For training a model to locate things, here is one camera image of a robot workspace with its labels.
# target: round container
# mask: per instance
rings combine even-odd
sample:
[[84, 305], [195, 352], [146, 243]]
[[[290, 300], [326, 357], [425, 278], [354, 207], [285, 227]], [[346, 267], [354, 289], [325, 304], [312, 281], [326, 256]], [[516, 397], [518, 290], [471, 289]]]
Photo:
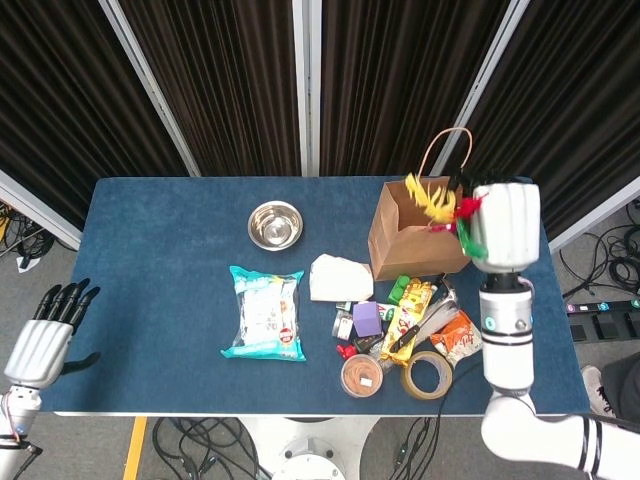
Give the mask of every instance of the round container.
[[293, 205], [263, 203], [249, 216], [249, 237], [260, 248], [272, 252], [290, 247], [302, 234], [302, 216]]
[[[438, 371], [438, 386], [433, 392], [425, 392], [420, 390], [411, 377], [411, 370], [416, 362], [427, 362], [435, 367]], [[435, 352], [418, 352], [415, 353], [407, 363], [407, 366], [402, 371], [402, 386], [405, 391], [413, 398], [418, 400], [435, 400], [442, 397], [449, 388], [453, 381], [453, 370], [449, 362], [447, 362], [442, 355]]]
[[342, 388], [352, 397], [366, 398], [376, 393], [382, 385], [382, 368], [369, 355], [354, 355], [342, 366]]

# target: teal snack package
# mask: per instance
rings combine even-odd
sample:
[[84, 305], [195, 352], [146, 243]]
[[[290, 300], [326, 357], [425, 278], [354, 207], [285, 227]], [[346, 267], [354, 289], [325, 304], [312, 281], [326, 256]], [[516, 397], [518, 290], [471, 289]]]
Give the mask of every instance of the teal snack package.
[[250, 272], [235, 265], [233, 276], [240, 328], [225, 358], [304, 362], [298, 335], [298, 284], [304, 271], [290, 275]]

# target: yellow floor tape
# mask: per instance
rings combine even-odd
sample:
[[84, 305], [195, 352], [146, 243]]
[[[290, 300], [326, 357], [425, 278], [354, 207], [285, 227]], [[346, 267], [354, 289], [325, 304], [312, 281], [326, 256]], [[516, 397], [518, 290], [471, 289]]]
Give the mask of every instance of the yellow floor tape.
[[131, 442], [129, 442], [129, 454], [124, 467], [123, 480], [136, 480], [138, 476], [138, 465], [140, 465], [140, 454], [144, 443], [144, 431], [147, 428], [147, 417], [136, 417], [131, 431]]

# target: red feather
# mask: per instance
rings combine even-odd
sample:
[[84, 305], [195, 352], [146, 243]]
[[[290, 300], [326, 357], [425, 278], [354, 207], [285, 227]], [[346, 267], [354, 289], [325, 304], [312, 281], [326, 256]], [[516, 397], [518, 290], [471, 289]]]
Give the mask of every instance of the red feather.
[[464, 197], [460, 206], [456, 209], [454, 216], [456, 219], [464, 218], [468, 220], [471, 216], [480, 210], [480, 206], [482, 205], [482, 197], [473, 198], [473, 197]]

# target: purple box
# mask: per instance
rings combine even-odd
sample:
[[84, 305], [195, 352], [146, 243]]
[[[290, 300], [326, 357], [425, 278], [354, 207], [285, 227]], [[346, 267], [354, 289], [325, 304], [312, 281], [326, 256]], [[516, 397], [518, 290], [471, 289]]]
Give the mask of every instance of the purple box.
[[353, 306], [353, 325], [359, 337], [380, 335], [382, 320], [378, 314], [378, 304], [376, 302], [356, 303]]

